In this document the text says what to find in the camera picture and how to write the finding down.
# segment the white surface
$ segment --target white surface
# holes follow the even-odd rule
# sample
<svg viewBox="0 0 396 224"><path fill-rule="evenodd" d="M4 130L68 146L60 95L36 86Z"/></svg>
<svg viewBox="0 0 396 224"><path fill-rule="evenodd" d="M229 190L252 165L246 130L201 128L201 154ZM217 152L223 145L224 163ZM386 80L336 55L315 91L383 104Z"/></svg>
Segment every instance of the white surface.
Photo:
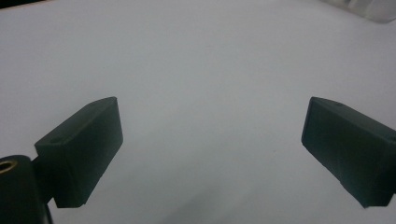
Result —
<svg viewBox="0 0 396 224"><path fill-rule="evenodd" d="M124 143L55 223L394 223L302 146L324 97L396 128L396 26L317 0L56 0L0 10L0 155L119 98Z"/></svg>

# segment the white object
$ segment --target white object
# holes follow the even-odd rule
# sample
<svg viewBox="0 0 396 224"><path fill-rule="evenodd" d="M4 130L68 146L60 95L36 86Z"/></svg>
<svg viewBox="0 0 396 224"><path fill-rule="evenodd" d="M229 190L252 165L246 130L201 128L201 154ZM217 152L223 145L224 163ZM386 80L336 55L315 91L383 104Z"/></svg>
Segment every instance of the white object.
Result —
<svg viewBox="0 0 396 224"><path fill-rule="evenodd" d="M377 22L390 22L396 19L394 0L325 0L345 8L355 14Z"/></svg>

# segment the threaded hole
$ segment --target threaded hole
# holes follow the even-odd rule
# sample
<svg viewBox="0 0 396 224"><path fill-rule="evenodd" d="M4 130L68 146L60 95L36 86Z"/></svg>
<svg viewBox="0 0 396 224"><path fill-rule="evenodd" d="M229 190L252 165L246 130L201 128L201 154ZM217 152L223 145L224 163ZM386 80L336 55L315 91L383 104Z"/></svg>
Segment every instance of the threaded hole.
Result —
<svg viewBox="0 0 396 224"><path fill-rule="evenodd" d="M10 171L17 165L16 161L2 161L0 162L0 174Z"/></svg>

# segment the black mount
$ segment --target black mount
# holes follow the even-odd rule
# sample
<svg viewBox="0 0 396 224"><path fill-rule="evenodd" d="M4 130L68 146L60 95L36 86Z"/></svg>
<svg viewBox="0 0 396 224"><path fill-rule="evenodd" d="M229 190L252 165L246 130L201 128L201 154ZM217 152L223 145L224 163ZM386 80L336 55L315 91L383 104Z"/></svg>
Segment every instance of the black mount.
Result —
<svg viewBox="0 0 396 224"><path fill-rule="evenodd" d="M396 192L396 131L335 101L312 97L303 145L363 207Z"/></svg>
<svg viewBox="0 0 396 224"><path fill-rule="evenodd" d="M85 105L35 143L38 157L0 159L0 223L52 223L47 203L87 202L122 144L116 97Z"/></svg>

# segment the white backdrop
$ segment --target white backdrop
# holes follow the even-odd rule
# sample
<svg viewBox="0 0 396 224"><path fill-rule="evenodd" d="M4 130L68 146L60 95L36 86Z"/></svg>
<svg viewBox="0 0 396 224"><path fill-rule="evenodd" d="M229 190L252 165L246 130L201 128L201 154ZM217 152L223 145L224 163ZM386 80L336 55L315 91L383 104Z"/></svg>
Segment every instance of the white backdrop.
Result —
<svg viewBox="0 0 396 224"><path fill-rule="evenodd" d="M396 23L318 0L53 0L0 10L0 157L117 96L124 143L57 224L394 223L301 144L311 96L396 128Z"/></svg>

